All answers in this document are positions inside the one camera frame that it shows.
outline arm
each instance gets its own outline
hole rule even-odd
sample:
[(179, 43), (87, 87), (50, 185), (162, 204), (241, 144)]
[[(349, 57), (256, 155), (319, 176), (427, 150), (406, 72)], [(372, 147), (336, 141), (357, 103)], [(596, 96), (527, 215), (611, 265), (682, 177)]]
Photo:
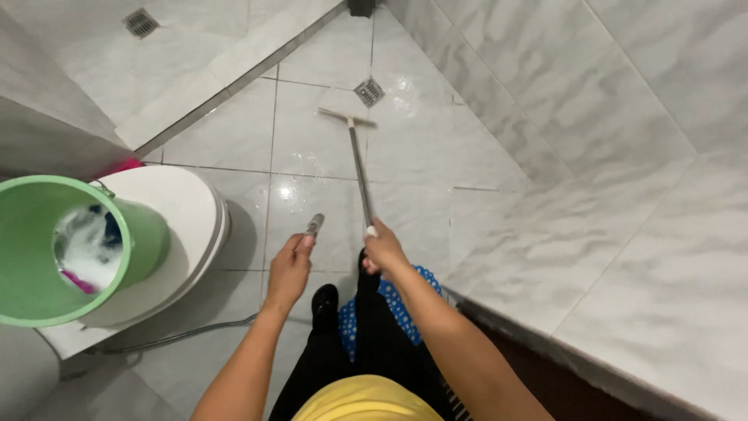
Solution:
[(275, 346), (304, 292), (314, 237), (294, 234), (270, 265), (268, 294), (252, 327), (197, 403), (191, 421), (263, 418)]
[(552, 420), (498, 349), (424, 282), (395, 234), (378, 219), (364, 266), (392, 279), (447, 383), (476, 420)]

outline soapy water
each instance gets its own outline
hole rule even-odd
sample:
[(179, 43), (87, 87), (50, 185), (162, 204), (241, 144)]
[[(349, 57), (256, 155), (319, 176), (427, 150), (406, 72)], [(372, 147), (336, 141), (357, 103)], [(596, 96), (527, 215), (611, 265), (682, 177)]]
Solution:
[(120, 226), (102, 205), (72, 209), (55, 225), (52, 249), (63, 281), (86, 294), (98, 294), (111, 285), (120, 268)]

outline pink object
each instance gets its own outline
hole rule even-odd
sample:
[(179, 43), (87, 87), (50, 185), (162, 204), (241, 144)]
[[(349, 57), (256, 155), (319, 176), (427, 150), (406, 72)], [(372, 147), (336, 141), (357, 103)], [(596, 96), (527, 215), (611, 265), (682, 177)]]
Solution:
[(78, 288), (80, 288), (81, 291), (83, 291), (84, 293), (86, 293), (86, 294), (95, 294), (95, 293), (98, 292), (93, 285), (91, 285), (90, 283), (84, 281), (83, 279), (78, 278), (73, 272), (69, 272), (67, 270), (60, 270), (60, 273), (62, 273), (68, 279), (70, 279), (70, 281), (75, 286), (77, 286)]
[(127, 158), (125, 162), (121, 163), (119, 166), (114, 167), (113, 169), (105, 171), (103, 174), (99, 175), (99, 177), (97, 178), (105, 177), (107, 175), (112, 175), (115, 172), (127, 171), (128, 169), (133, 169), (133, 168), (140, 168), (142, 166), (145, 166), (145, 164), (138, 161), (137, 159)]

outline toilet lid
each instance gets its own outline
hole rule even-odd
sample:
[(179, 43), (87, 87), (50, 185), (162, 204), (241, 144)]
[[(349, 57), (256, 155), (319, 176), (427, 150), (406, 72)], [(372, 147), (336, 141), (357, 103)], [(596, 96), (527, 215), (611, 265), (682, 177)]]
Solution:
[(145, 166), (108, 175), (101, 182), (118, 198), (142, 203), (161, 214), (171, 232), (171, 248), (151, 276), (81, 317), (88, 327), (146, 318), (186, 293), (212, 254), (224, 215), (223, 201), (215, 191), (187, 169)]

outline person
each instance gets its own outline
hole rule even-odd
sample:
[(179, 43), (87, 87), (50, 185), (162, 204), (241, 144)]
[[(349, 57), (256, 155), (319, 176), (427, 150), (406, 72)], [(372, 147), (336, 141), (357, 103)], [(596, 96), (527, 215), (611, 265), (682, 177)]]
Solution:
[[(338, 334), (337, 289), (312, 298), (312, 331), (275, 402), (271, 421), (453, 421), (440, 372), (475, 420), (552, 420), (491, 341), (411, 266), (395, 234), (374, 220), (359, 255), (351, 363)], [(272, 260), (268, 293), (246, 337), (215, 377), (192, 421), (261, 420), (275, 346), (307, 283), (314, 237), (294, 234)], [(379, 274), (402, 297), (423, 338), (413, 346), (377, 287)]]

